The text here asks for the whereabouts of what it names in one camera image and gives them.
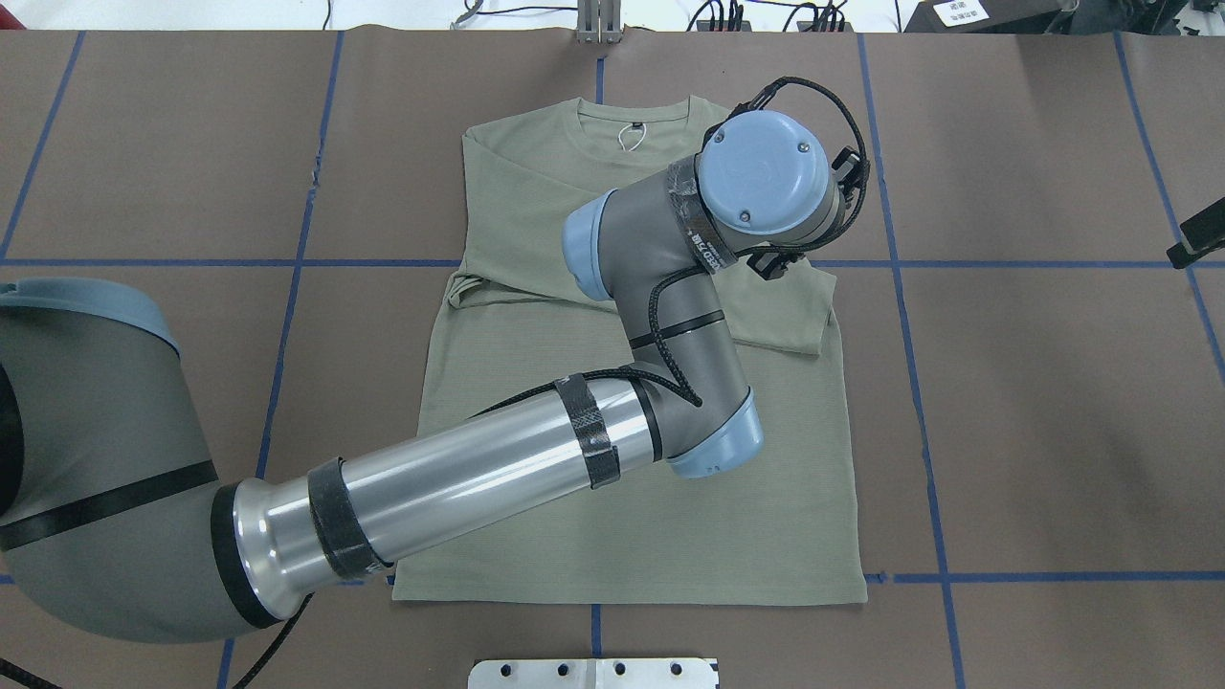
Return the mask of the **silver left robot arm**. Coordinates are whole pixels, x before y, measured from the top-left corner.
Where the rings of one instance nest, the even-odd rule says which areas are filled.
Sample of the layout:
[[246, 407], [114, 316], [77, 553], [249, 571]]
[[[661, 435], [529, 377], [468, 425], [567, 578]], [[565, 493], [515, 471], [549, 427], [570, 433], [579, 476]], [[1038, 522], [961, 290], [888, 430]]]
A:
[[446, 432], [303, 477], [224, 484], [165, 318], [110, 280], [2, 287], [2, 558], [80, 631], [196, 644], [652, 462], [703, 478], [760, 454], [755, 395], [712, 278], [774, 280], [846, 227], [861, 145], [736, 109], [699, 153], [568, 215], [564, 257], [612, 300], [628, 367], [576, 371]]

